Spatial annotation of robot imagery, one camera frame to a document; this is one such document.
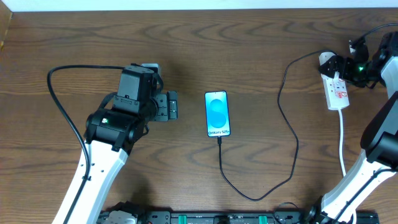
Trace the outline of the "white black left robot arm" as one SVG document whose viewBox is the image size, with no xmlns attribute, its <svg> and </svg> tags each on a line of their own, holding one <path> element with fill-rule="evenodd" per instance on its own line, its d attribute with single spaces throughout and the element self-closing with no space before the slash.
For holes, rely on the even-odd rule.
<svg viewBox="0 0 398 224">
<path fill-rule="evenodd" d="M 177 92 L 163 93 L 159 64 L 132 63 L 119 70 L 118 90 L 106 95 L 98 109 L 89 115 L 84 135 L 79 133 L 60 104 L 52 86 L 48 86 L 82 150 L 54 223 L 96 223 L 112 183 L 133 145 L 148 134 L 149 122 L 178 118 Z"/>
</svg>

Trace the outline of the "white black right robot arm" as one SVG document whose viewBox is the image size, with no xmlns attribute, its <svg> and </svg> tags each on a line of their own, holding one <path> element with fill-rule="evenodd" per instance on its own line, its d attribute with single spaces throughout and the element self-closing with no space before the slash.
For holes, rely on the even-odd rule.
<svg viewBox="0 0 398 224">
<path fill-rule="evenodd" d="M 351 223 L 357 207 L 386 179 L 397 173 L 397 33 L 383 35 L 377 52 L 369 56 L 366 39 L 350 42 L 352 57 L 323 52 L 320 72 L 328 95 L 342 96 L 338 82 L 387 89 L 388 100 L 361 137 L 361 153 L 339 184 L 321 196 L 304 223 Z"/>
</svg>

